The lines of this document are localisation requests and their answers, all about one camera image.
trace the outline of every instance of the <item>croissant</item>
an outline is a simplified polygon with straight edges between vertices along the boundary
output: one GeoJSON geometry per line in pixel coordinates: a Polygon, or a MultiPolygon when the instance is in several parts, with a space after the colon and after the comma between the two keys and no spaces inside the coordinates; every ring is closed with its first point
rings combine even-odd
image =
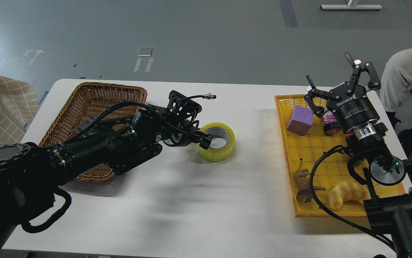
{"type": "Polygon", "coordinates": [[[341,209],[345,201],[355,200],[363,205],[363,201],[367,199],[371,199],[368,189],[359,183],[350,181],[339,182],[328,194],[330,207],[335,211],[341,209]]]}

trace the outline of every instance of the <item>checkered fabric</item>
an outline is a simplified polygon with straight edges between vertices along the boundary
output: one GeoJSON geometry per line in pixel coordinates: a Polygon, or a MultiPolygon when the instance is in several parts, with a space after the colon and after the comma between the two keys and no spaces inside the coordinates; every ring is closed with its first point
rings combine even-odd
{"type": "Polygon", "coordinates": [[[0,146],[21,142],[39,101],[28,83],[0,76],[0,146]]]}

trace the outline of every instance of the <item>yellow tape roll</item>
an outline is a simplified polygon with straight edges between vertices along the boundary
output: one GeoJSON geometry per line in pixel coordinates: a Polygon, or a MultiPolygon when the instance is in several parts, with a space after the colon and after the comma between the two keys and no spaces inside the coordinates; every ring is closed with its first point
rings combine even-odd
{"type": "Polygon", "coordinates": [[[212,134],[215,138],[224,139],[227,144],[221,148],[211,148],[204,150],[198,145],[199,153],[205,159],[211,162],[219,162],[226,160],[233,152],[234,147],[234,133],[233,130],[226,124],[222,123],[210,123],[201,127],[200,131],[205,134],[212,134]]]}

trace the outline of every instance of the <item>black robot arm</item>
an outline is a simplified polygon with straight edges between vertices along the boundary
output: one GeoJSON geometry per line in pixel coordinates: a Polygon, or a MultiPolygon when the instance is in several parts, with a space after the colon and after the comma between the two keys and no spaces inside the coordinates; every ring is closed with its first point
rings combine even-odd
{"type": "Polygon", "coordinates": [[[160,154],[161,141],[168,146],[199,143],[209,148],[212,135],[201,132],[195,120],[201,112],[201,105],[192,100],[197,97],[215,95],[186,97],[173,90],[166,108],[124,101],[83,122],[74,137],[57,145],[39,147],[28,142],[0,147],[0,249],[18,224],[36,233],[57,221],[72,201],[58,186],[96,166],[106,164],[122,175],[160,154]],[[114,110],[132,105],[144,109],[134,116],[103,120],[114,110]],[[122,128],[114,130],[116,125],[122,128]],[[54,195],[65,198],[65,204],[46,222],[32,226],[30,220],[53,207],[54,195]]]}
{"type": "Polygon", "coordinates": [[[384,242],[396,252],[397,257],[412,258],[412,189],[402,196],[380,198],[376,195],[372,181],[392,186],[408,175],[412,183],[412,160],[402,161],[394,157],[384,142],[383,136],[387,128],[383,123],[377,123],[379,115],[366,95],[368,90],[378,90],[381,86],[373,64],[353,61],[348,53],[346,57],[353,66],[350,80],[328,92],[315,88],[311,78],[307,76],[310,88],[304,99],[314,114],[322,116],[325,108],[316,106],[313,98],[326,99],[326,109],[332,111],[343,132],[350,134],[346,137],[347,147],[334,147],[315,163],[309,180],[311,194],[319,208],[329,215],[384,242]],[[366,87],[358,85],[361,72],[367,72],[370,76],[366,87]],[[371,230],[338,216],[316,196],[313,185],[315,170],[324,159],[334,153],[347,153],[351,156],[348,160],[350,175],[369,189],[371,199],[364,201],[364,207],[371,230]],[[354,164],[360,160],[366,160],[369,164],[368,168],[363,169],[365,178],[359,176],[354,168],[354,164]],[[391,234],[393,241],[384,234],[391,234]]]}

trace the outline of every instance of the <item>yellow plastic tray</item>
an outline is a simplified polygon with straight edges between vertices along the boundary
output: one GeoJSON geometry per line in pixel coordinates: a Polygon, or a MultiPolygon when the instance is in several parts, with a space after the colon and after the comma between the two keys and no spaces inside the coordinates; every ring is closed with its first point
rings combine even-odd
{"type": "MultiPolygon", "coordinates": [[[[322,156],[323,152],[330,150],[336,145],[346,146],[345,135],[339,132],[333,136],[327,136],[322,128],[322,121],[314,116],[314,122],[311,129],[305,136],[293,133],[287,130],[290,114],[295,105],[308,108],[304,95],[277,95],[274,97],[276,101],[276,109],[279,116],[279,127],[281,128],[282,145],[285,152],[287,176],[289,189],[291,193],[291,202],[295,217],[327,217],[327,213],[319,209],[319,206],[314,200],[308,203],[296,201],[296,193],[298,193],[298,185],[293,180],[293,173],[296,172],[300,164],[300,158],[303,158],[303,168],[311,171],[314,163],[322,156]]],[[[326,100],[314,98],[314,103],[317,106],[325,106],[326,100]]],[[[316,191],[320,201],[327,207],[329,206],[328,193],[340,181],[354,181],[349,175],[346,163],[349,159],[347,155],[333,154],[324,160],[316,170],[314,184],[322,186],[327,191],[316,191]]],[[[356,171],[363,177],[362,168],[364,165],[356,168],[356,171]]],[[[374,189],[380,197],[397,196],[405,193],[403,185],[400,183],[397,186],[382,186],[375,183],[374,189]]],[[[362,204],[355,201],[348,201],[343,204],[340,211],[336,213],[342,217],[365,217],[365,209],[362,204]]]]}

